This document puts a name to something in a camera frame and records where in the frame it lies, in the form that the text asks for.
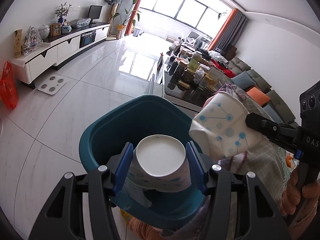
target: ceramic jar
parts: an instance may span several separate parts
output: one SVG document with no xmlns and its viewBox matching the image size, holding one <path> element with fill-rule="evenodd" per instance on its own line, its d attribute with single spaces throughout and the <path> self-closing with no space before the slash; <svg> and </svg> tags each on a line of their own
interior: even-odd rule
<svg viewBox="0 0 320 240">
<path fill-rule="evenodd" d="M 69 32 L 71 32 L 71 26 L 70 25 L 64 25 L 64 26 L 62 26 L 62 28 L 61 28 L 61 33 L 69 33 Z"/>
<path fill-rule="evenodd" d="M 50 26 L 48 25 L 41 25 L 39 28 L 38 28 L 38 31 L 40 33 L 40 36 L 41 38 L 44 40 L 46 39 L 49 34 L 50 34 Z"/>
</svg>

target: paper cup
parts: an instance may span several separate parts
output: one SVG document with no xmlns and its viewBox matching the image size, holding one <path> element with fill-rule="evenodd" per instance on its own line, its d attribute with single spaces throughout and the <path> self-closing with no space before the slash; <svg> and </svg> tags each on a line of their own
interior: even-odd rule
<svg viewBox="0 0 320 240">
<path fill-rule="evenodd" d="M 262 135 L 247 127 L 249 114 L 232 95 L 219 91 L 192 120 L 189 135 L 213 161 L 247 151 L 262 141 Z"/>
<path fill-rule="evenodd" d="M 138 187 L 179 192 L 191 185 L 183 144 L 167 135 L 151 135 L 139 142 L 127 178 Z"/>
</svg>

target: gray curtain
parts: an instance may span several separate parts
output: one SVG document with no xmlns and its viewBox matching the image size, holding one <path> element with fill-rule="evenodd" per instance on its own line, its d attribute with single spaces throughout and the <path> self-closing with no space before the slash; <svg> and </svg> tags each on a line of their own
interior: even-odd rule
<svg viewBox="0 0 320 240">
<path fill-rule="evenodd" d="M 247 17 L 242 12 L 238 11 L 213 50 L 224 55 L 228 45 L 234 46 L 236 44 L 247 22 Z"/>
</svg>

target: human hand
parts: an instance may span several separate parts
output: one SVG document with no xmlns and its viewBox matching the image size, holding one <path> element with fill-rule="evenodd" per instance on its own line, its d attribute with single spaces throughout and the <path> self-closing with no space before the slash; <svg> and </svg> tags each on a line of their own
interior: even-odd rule
<svg viewBox="0 0 320 240">
<path fill-rule="evenodd" d="M 289 214 L 293 215 L 296 211 L 296 206 L 299 204 L 301 199 L 300 191 L 297 189 L 298 183 L 298 169 L 296 168 L 288 180 L 287 187 L 282 193 L 282 200 L 280 203 L 280 212 L 283 216 Z M 306 199 L 309 199 L 308 203 L 304 207 L 298 220 L 303 219 L 310 214 L 317 204 L 320 196 L 320 183 L 316 180 L 315 182 L 305 185 L 302 188 L 302 195 Z"/>
</svg>

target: teal trash bin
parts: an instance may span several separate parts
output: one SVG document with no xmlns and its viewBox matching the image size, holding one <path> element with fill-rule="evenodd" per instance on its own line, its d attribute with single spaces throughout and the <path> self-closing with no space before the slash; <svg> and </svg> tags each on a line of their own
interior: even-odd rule
<svg viewBox="0 0 320 240">
<path fill-rule="evenodd" d="M 120 154 L 126 142 L 135 148 L 145 137 L 164 134 L 186 146 L 192 119 L 164 98 L 143 95 L 135 98 L 91 124 L 83 133 L 79 154 L 83 167 L 91 172 Z M 179 228 L 188 223 L 204 201 L 191 174 L 191 186 L 181 192 L 164 193 L 146 190 L 152 202 L 149 208 L 137 203 L 121 190 L 111 200 L 121 209 L 143 222 L 162 229 Z"/>
</svg>

